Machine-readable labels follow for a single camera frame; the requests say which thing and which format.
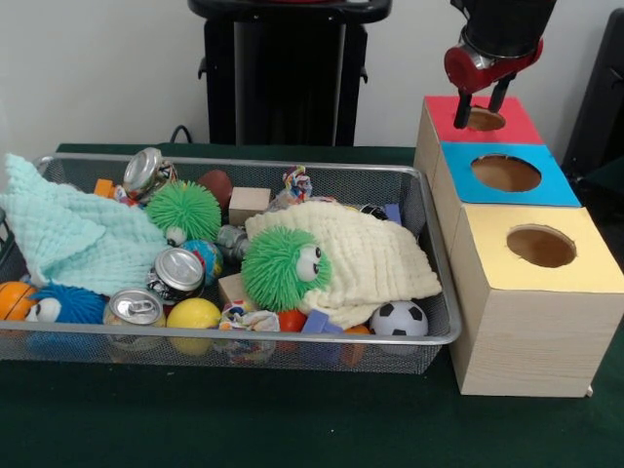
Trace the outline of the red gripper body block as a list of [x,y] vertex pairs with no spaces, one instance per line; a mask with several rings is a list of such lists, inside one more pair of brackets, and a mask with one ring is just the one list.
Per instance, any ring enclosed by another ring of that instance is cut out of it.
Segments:
[[495,83],[517,75],[537,62],[543,51],[543,40],[528,55],[516,58],[489,58],[471,45],[460,43],[447,50],[444,66],[449,81],[463,94],[475,94]]

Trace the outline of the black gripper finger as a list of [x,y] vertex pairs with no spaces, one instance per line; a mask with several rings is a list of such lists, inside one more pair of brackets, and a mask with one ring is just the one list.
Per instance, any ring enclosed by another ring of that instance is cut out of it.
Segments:
[[488,103],[488,111],[491,113],[498,113],[502,107],[506,93],[509,87],[510,78],[501,78],[492,90],[490,100]]
[[463,91],[458,92],[458,104],[453,120],[453,126],[456,129],[465,129],[471,114],[472,95]]

